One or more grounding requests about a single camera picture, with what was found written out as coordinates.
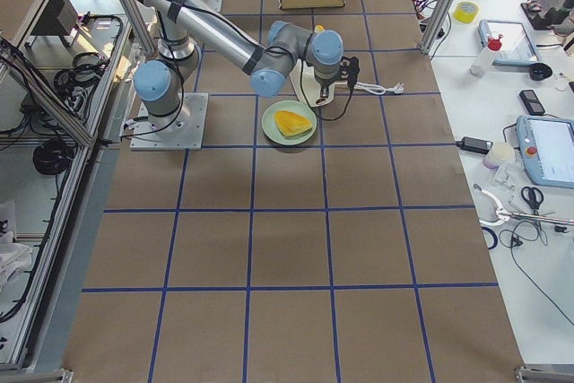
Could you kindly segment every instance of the white table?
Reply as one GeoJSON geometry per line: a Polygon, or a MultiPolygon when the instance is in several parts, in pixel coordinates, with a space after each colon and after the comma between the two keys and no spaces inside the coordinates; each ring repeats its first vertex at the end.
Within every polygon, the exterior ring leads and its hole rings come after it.
{"type": "MultiPolygon", "coordinates": [[[[451,12],[458,1],[453,3],[451,12]]],[[[453,19],[451,32],[432,61],[455,138],[468,135],[502,141],[502,128],[515,123],[519,115],[527,114],[518,98],[518,93],[525,89],[536,91],[548,113],[574,118],[574,92],[565,80],[551,77],[536,83],[525,71],[502,72],[500,69],[480,79],[468,73],[474,57],[482,49],[477,31],[480,19],[522,21],[531,29],[520,9],[520,3],[525,0],[472,1],[479,5],[479,15],[470,24],[453,19]]],[[[550,31],[532,32],[537,44],[557,42],[550,31]]],[[[574,76],[574,59],[567,57],[561,48],[540,48],[540,52],[543,61],[556,74],[563,72],[574,76]]],[[[515,135],[513,129],[508,130],[507,135],[515,135]]],[[[517,197],[513,202],[527,209],[518,195],[522,186],[529,185],[523,171],[514,175],[517,191],[512,192],[492,180],[493,173],[484,168],[481,157],[467,152],[460,152],[460,157],[471,189],[473,183],[489,188],[503,198],[505,205],[514,194],[517,197]]],[[[543,213],[555,211],[552,216],[574,218],[574,190],[540,188],[545,195],[543,213]]],[[[492,202],[476,191],[473,191],[473,197],[479,215],[493,220],[492,202]]],[[[514,249],[514,255],[529,275],[574,319],[574,229],[570,228],[568,234],[557,234],[552,226],[546,226],[547,247],[540,241],[525,243],[514,249]]],[[[574,363],[574,326],[518,270],[509,249],[499,245],[491,252],[491,260],[525,363],[574,363]]]]}

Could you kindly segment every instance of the blue and white device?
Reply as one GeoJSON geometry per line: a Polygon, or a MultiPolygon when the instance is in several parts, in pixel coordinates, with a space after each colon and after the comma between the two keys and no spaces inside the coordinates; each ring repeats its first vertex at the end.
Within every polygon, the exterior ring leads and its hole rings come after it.
{"type": "Polygon", "coordinates": [[[574,121],[520,116],[517,136],[526,174],[534,184],[574,188],[574,121]]]}
{"type": "Polygon", "coordinates": [[[530,66],[541,61],[536,44],[533,43],[522,22],[481,20],[478,24],[478,34],[483,47],[486,47],[489,35],[502,35],[502,48],[494,60],[495,65],[530,66]]]}

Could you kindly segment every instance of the yellow food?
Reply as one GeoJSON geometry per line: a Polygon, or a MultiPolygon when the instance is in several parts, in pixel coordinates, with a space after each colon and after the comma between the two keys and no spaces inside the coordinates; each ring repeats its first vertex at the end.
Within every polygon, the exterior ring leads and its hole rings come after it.
{"type": "Polygon", "coordinates": [[[313,128],[313,124],[305,117],[290,111],[276,111],[275,124],[283,136],[295,136],[313,128]]]}

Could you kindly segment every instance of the tape roll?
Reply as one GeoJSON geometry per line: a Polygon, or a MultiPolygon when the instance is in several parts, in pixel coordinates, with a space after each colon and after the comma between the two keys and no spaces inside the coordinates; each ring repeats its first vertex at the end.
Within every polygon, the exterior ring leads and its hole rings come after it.
{"type": "Polygon", "coordinates": [[[459,2],[453,16],[460,22],[468,24],[478,14],[478,4],[473,2],[459,2]]]}

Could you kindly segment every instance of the spray bottle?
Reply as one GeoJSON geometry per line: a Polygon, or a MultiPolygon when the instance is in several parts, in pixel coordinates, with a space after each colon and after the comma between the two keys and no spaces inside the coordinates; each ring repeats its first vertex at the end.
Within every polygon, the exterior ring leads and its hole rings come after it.
{"type": "Polygon", "coordinates": [[[499,35],[497,39],[489,35],[486,47],[484,47],[483,51],[476,56],[473,65],[470,66],[469,71],[472,75],[480,78],[486,74],[502,48],[502,42],[500,42],[501,39],[502,35],[499,35]]]}

